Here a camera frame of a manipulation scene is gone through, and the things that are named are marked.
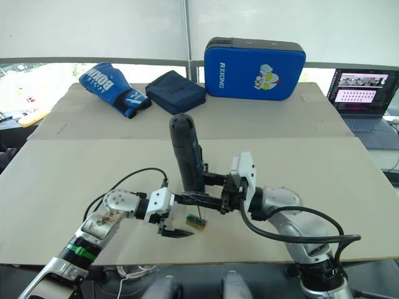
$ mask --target blue boxing glove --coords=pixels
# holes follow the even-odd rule
[[[151,106],[151,100],[133,89],[119,69],[109,62],[101,62],[79,78],[80,84],[98,95],[125,117],[132,118],[137,110]]]

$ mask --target yellow object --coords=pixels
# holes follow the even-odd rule
[[[18,123],[23,127],[26,128],[27,126],[31,126],[34,123],[37,123],[39,120],[43,119],[48,113],[50,112],[49,108],[41,108],[23,116],[19,119]]]

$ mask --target small circuit board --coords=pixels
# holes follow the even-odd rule
[[[206,220],[198,218],[194,215],[188,215],[186,217],[186,223],[196,229],[203,230],[206,225]]]

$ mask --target window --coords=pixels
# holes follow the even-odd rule
[[[52,107],[96,64],[3,64],[0,65],[0,112],[14,117],[38,108]],[[186,77],[186,68],[167,65],[112,64],[131,83],[149,83],[170,70]]]
[[[316,69],[304,67],[299,76],[299,82],[315,82],[324,96],[329,92],[335,69]]]

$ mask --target laptop screen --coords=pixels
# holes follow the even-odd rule
[[[399,86],[399,71],[337,69],[327,98],[341,114],[382,116]]]

